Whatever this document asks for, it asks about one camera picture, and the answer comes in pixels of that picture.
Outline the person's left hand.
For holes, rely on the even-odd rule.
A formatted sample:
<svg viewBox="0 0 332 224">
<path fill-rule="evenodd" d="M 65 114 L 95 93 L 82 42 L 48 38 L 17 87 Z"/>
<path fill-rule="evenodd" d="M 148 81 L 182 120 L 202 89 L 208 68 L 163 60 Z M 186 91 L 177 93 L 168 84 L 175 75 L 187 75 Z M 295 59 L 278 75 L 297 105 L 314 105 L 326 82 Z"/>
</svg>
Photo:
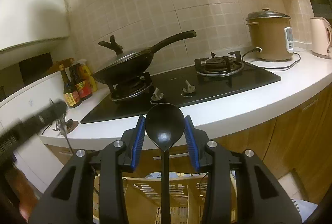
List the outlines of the person's left hand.
<svg viewBox="0 0 332 224">
<path fill-rule="evenodd" d="M 15 166 L 11 167 L 6 173 L 5 178 L 11 189 L 18 197 L 18 210 L 25 221 L 29 222 L 29 217 L 38 203 L 33 188 L 21 170 Z"/>
</svg>

